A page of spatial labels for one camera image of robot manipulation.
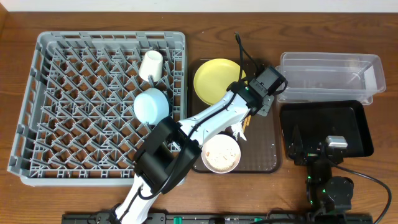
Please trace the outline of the wooden chopsticks pair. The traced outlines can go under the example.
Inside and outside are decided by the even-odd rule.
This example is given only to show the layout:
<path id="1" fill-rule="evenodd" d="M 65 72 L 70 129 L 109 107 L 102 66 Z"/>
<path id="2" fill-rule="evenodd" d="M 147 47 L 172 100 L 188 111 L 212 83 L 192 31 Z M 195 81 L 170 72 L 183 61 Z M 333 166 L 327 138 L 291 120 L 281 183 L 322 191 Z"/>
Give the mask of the wooden chopsticks pair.
<path id="1" fill-rule="evenodd" d="M 246 127 L 249 126 L 250 120 L 251 120 L 251 115 L 247 116 L 245 118 L 245 120 L 243 121 L 243 125 L 242 125 L 243 132 L 245 132 Z"/>

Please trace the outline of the white tissue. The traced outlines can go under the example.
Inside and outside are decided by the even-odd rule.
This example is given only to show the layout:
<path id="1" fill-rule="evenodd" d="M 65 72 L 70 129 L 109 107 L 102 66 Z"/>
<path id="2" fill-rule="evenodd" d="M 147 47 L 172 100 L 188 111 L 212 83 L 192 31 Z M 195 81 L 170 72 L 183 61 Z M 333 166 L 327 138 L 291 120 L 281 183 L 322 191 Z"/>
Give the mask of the white tissue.
<path id="1" fill-rule="evenodd" d="M 239 138 L 242 138 L 244 141 L 247 140 L 244 135 L 242 122 L 231 125 L 231 130 L 233 132 L 233 137 L 235 138 L 235 140 L 238 140 Z"/>

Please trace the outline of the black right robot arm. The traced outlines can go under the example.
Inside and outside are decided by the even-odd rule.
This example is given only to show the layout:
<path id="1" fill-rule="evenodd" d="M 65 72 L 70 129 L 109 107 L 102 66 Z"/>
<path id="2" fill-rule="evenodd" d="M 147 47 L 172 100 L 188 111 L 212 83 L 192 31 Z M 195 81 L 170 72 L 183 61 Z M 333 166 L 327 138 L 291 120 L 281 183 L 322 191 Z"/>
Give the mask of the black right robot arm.
<path id="1" fill-rule="evenodd" d="M 343 162 L 347 147 L 343 136 L 327 136 L 317 147 L 306 148 L 299 127 L 293 129 L 288 153 L 296 166 L 307 167 L 307 199 L 312 206 L 307 218 L 313 222 L 328 218 L 336 220 L 351 209 L 353 181 L 332 174 L 332 168 Z"/>

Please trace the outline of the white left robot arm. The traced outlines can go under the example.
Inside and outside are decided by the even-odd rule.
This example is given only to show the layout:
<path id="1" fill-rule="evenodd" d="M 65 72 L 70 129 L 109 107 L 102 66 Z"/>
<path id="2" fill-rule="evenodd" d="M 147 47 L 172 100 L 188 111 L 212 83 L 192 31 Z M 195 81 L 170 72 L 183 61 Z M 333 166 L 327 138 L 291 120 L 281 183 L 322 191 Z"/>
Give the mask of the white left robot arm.
<path id="1" fill-rule="evenodd" d="M 202 145 L 226 128 L 244 137 L 243 121 L 272 103 L 275 87 L 252 80 L 232 82 L 217 104 L 191 118 L 161 120 L 134 155 L 134 182 L 125 201 L 114 210 L 113 223 L 143 223 L 160 194 L 185 178 Z"/>

